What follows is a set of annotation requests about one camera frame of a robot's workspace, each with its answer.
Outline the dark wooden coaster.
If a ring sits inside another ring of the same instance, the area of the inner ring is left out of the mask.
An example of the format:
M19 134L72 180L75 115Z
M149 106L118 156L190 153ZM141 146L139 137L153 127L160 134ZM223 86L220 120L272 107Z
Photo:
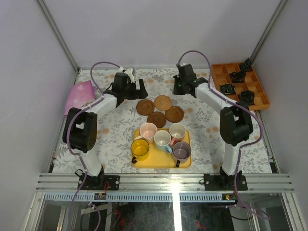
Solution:
M155 105L151 100L144 99L137 103L136 110L140 115L148 116L155 109Z

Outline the yellow mug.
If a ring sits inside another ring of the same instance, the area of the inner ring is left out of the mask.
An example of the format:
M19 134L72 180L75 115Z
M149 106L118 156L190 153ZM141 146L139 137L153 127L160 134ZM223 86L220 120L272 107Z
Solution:
M150 145L146 140L137 139L131 145L131 163L146 160L149 156Z

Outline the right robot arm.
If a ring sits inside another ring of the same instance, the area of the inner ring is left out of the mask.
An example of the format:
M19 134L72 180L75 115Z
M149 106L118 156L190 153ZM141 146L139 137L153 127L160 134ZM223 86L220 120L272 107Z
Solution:
M225 175L219 178L220 186L232 189L237 179L239 149L253 132L249 108L244 102L226 98L221 92L210 87L209 80L197 78L191 64L177 64L178 74L174 76L175 95L189 94L210 106L220 116L219 132L225 142L222 170Z

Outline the black item in box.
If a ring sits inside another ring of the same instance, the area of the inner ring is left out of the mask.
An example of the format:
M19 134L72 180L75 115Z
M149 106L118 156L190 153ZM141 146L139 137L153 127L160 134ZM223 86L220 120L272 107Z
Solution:
M219 89L220 89L220 92L223 95L234 95L234 94L236 94L235 86L233 84L230 84L230 83L220 85Z
M246 91L242 91L239 95L238 95L238 99L240 101L244 101L246 103L248 103L248 105L254 105L254 100L255 100L255 93L253 91L250 90L246 90Z
M244 83L246 72L245 71L239 71L239 72L232 72L229 74L229 77L232 81L232 83Z

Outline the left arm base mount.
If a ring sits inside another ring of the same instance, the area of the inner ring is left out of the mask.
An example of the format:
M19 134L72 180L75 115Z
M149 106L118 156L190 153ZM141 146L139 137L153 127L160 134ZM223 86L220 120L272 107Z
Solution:
M101 169L98 176L87 176L84 184L81 186L85 177L85 172L82 169L75 171L75 175L78 176L78 188L81 190L90 191L118 191L120 185L119 175L105 175L103 169Z

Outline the woven rattan coaster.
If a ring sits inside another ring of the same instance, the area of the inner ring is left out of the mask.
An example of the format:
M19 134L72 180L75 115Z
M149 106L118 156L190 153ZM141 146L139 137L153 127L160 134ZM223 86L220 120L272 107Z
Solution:
M166 111L172 106L172 100L165 95L159 95L154 100L155 107L158 110Z

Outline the aluminium frame rail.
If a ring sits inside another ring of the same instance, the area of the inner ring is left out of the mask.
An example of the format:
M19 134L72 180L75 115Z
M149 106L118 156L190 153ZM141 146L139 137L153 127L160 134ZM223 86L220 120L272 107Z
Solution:
M203 174L120 174L119 192L196 193L209 185ZM294 187L288 174L247 174L237 183L238 189L246 187L245 193L293 193ZM36 186L37 192L74 192L78 176L74 173L41 173Z

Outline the light blue mug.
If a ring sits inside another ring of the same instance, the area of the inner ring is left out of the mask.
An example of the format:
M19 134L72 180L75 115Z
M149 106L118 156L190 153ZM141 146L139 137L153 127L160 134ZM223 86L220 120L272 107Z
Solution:
M169 132L165 130L160 130L155 134L154 144L156 149L170 154L172 153L170 143L171 135L169 134Z

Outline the pink snowflake cloth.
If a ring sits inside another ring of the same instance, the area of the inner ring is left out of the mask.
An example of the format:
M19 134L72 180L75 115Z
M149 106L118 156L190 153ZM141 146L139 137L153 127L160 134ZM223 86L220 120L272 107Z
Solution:
M71 108L82 108L96 100L95 88L90 80L75 84L69 93L64 108L64 117L68 115Z

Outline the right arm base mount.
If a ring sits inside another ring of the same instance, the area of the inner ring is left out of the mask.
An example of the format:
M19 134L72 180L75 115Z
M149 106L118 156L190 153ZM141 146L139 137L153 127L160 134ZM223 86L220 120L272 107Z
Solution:
M239 171L236 180L235 176L227 176L224 173L219 175L204 174L203 179L199 180L199 184L205 187L206 191L234 191L235 184L238 191L247 191L248 186L246 177Z

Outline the purple mug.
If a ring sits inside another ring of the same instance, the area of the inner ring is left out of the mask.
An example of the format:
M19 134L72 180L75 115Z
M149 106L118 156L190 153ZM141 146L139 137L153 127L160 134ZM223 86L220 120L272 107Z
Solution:
M176 168L180 167L180 164L186 163L191 156L191 147L188 143L180 141L173 145L172 158L175 161Z

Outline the orange compartment box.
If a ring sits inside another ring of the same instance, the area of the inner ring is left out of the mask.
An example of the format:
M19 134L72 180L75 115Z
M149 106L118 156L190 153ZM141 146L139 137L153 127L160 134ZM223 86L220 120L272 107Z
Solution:
M229 64L213 64L211 65L212 79L216 90L220 91L220 86L224 84L232 84L235 86L235 94L227 95L230 99L238 101L238 96L243 91L250 90L254 92L254 104L249 106L251 111L265 110L269 108L269 99L259 81L254 69L246 73L245 79L239 83L233 83L230 78L230 74L233 72L239 72L239 65L242 63L229 63Z

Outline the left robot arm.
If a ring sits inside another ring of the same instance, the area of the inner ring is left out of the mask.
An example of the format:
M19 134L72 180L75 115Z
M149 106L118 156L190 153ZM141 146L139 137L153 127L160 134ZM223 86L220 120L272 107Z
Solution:
M105 177L100 175L103 168L95 148L99 114L104 115L117 108L124 100L145 99L148 96L143 79L136 79L134 75L133 68L120 68L99 99L82 109L73 107L68 112L63 142L67 144L70 154L80 159L85 174L90 176L89 185L95 190L105 186Z

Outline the light pink mug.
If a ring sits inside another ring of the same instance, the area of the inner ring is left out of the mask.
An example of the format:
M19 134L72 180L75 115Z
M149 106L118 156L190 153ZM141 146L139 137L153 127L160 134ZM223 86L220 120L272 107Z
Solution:
M143 139L149 144L154 142L154 136L158 129L153 123L145 123L140 127L140 135L135 137L134 140Z

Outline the black item on box corner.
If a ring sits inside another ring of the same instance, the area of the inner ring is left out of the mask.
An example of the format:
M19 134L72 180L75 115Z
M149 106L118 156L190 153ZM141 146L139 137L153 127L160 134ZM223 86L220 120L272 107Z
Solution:
M247 58L243 63L239 64L239 68L241 71L244 72L252 72L252 61L250 58Z

